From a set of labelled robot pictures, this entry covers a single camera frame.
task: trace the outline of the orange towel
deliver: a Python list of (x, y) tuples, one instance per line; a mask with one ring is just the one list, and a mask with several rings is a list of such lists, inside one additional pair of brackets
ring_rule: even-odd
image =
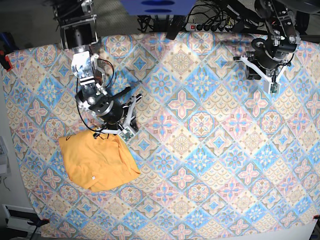
[(100, 136), (94, 139), (93, 132), (86, 130), (59, 138), (70, 180), (93, 192), (113, 189), (140, 175), (134, 158), (119, 136)]

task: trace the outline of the power strip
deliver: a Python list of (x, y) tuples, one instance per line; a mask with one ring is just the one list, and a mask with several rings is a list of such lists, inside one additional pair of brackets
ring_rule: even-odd
[(226, 25), (204, 25), (203, 23), (187, 23), (185, 25), (187, 32), (230, 32), (231, 26)]

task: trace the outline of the tiled pattern fabric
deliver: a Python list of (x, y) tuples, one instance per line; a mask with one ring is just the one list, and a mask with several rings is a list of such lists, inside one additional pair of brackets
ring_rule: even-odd
[(85, 129), (72, 54), (54, 45), (10, 54), (13, 70), (2, 69), (7, 116), (30, 202), (50, 219), (43, 236), (213, 239), (311, 223), (320, 211), (320, 48), (302, 42), (280, 94), (268, 95), (233, 61), (253, 38), (105, 37), (112, 91), (131, 86), (143, 95), (139, 133), (127, 144), (141, 176), (96, 193), (70, 181), (57, 143)]

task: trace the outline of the red clip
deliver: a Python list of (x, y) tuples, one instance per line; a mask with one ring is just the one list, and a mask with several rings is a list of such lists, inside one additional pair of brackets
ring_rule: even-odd
[(9, 72), (11, 69), (13, 69), (12, 64), (11, 64), (10, 59), (9, 59), (8, 56), (5, 56), (4, 59), (5, 59), (5, 60), (9, 63), (9, 65), (10, 65), (10, 68), (7, 70), (7, 72)]

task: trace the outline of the table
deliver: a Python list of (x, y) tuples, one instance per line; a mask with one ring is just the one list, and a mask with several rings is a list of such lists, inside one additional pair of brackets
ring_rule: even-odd
[(141, 175), (97, 193), (69, 180), (57, 142), (85, 129), (72, 54), (56, 45), (10, 54), (14, 68), (1, 70), (7, 116), (30, 202), (50, 220), (43, 237), (212, 239), (311, 223), (320, 211), (320, 49), (302, 42), (280, 94), (268, 95), (233, 61), (255, 37), (103, 38), (113, 93), (132, 86), (143, 95), (127, 144)]

